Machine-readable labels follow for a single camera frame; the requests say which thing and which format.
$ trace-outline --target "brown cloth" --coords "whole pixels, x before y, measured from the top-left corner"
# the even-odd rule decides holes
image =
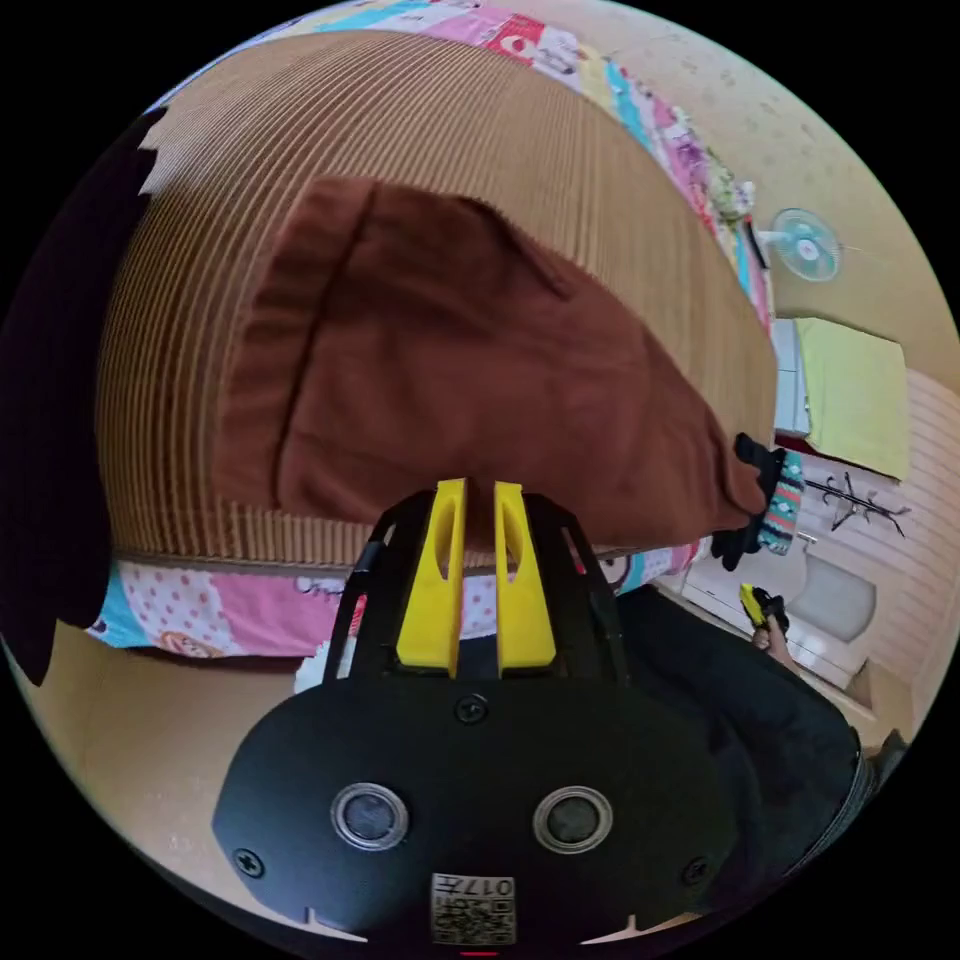
[[[638,549],[763,508],[707,404],[614,296],[492,208],[368,179],[303,194],[235,346],[221,496],[374,522],[438,480],[521,483]]]

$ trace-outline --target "black glove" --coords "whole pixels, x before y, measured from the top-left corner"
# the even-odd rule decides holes
[[[750,518],[745,527],[714,533],[710,552],[714,557],[723,558],[724,570],[736,570],[740,558],[745,553],[756,553],[760,549],[757,536],[763,525],[763,518],[767,515],[770,501],[773,499],[773,492],[777,488],[780,471],[783,469],[783,460],[787,455],[787,451],[782,448],[767,450],[759,443],[754,443],[745,433],[737,434],[733,449],[738,459],[759,469],[757,483],[763,491],[765,505],[760,513]]]

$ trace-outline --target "printed label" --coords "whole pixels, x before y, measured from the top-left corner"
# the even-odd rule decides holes
[[[430,892],[434,943],[503,946],[517,942],[513,877],[435,873]]]

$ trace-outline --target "patterned towel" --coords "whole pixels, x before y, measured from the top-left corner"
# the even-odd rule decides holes
[[[783,458],[780,479],[767,513],[760,525],[757,541],[777,556],[785,556],[793,542],[797,528],[797,514],[806,484],[803,480],[803,461],[799,453],[788,450]]]

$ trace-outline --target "yellow towel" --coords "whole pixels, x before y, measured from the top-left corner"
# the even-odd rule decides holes
[[[810,404],[807,443],[829,457],[903,480],[910,435],[900,344],[818,317],[794,322]]]

